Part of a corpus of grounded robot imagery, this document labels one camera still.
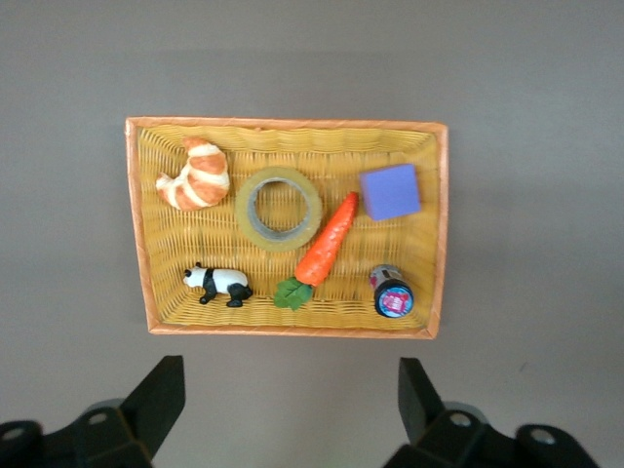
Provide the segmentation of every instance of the green leaf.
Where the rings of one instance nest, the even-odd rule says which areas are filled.
[[[295,277],[282,281],[277,285],[277,292],[273,297],[276,307],[296,310],[312,297],[312,287],[300,283]]]

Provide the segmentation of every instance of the croissant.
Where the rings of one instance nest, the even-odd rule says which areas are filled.
[[[213,144],[195,136],[186,137],[182,144],[188,154],[186,165],[176,178],[164,173],[158,175],[158,194],[183,212],[216,205],[230,188],[225,155]]]

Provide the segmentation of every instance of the carrot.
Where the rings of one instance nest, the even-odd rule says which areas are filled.
[[[274,297],[276,306],[296,310],[312,297],[313,288],[323,283],[330,274],[357,209],[358,194],[351,192],[335,211],[317,241],[303,256],[294,270],[294,276],[278,284]]]

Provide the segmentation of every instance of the gray floor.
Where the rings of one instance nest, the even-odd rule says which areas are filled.
[[[0,2],[0,421],[46,431],[166,354],[188,402],[160,467],[378,467],[399,358],[511,435],[624,466],[624,3]],[[128,115],[450,127],[438,339],[153,336]]]

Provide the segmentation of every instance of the purple cube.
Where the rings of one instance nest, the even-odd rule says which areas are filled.
[[[420,211],[416,169],[401,164],[360,174],[367,214],[375,221]]]

